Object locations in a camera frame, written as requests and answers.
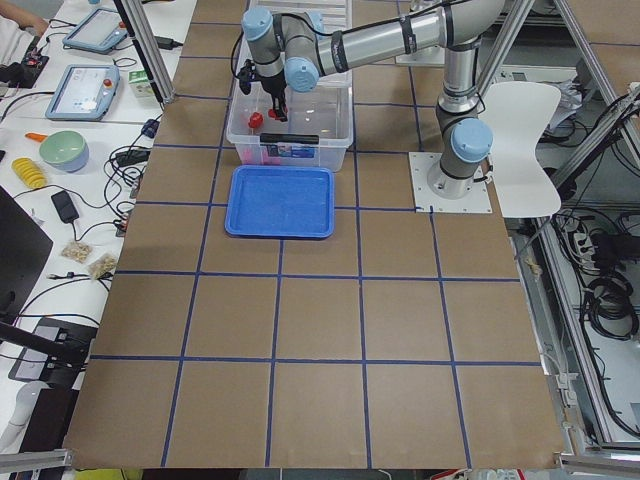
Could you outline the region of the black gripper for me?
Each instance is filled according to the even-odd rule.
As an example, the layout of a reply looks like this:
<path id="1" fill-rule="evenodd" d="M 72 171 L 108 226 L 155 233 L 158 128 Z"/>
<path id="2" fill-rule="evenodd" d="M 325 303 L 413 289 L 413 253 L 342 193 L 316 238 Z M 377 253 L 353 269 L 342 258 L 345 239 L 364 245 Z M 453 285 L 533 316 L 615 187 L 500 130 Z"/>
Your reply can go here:
<path id="1" fill-rule="evenodd" d="M 268 116 L 272 119 L 278 119 L 281 122 L 288 120 L 287 106 L 285 99 L 286 79 L 283 73 L 260 78 L 262 89 L 271 95 L 272 107 L 268 110 Z"/>

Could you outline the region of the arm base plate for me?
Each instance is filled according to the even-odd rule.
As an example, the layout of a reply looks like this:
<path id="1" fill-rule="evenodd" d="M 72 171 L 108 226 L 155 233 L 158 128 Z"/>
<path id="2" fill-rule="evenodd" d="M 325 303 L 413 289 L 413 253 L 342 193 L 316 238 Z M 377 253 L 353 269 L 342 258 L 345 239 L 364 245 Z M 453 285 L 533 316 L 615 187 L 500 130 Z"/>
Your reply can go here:
<path id="1" fill-rule="evenodd" d="M 398 65 L 405 66 L 428 66 L 443 67 L 445 60 L 445 49 L 433 46 L 416 51 L 412 54 L 402 54 L 395 57 Z"/>
<path id="2" fill-rule="evenodd" d="M 440 165 L 440 153 L 410 152 L 415 210 L 424 213 L 491 214 L 487 182 L 478 167 L 470 178 L 447 176 Z"/>

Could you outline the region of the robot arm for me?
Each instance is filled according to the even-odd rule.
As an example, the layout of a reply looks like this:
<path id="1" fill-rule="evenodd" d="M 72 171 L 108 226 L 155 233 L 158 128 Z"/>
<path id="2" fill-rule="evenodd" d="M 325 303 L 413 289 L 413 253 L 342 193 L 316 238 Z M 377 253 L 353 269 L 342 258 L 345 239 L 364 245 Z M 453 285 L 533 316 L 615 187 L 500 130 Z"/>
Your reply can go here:
<path id="1" fill-rule="evenodd" d="M 324 30 L 318 12 L 251 7 L 241 21 L 250 57 L 236 77 L 245 94 L 252 83 L 260 83 L 271 96 L 276 119 L 286 121 L 286 89 L 306 93 L 322 77 L 439 46 L 445 51 L 445 76 L 436 113 L 444 151 L 436 175 L 467 181 L 491 148 L 466 144 L 463 135 L 480 102 L 475 79 L 480 40 L 503 6 L 501 1 L 439 1 L 407 15 L 333 32 Z"/>

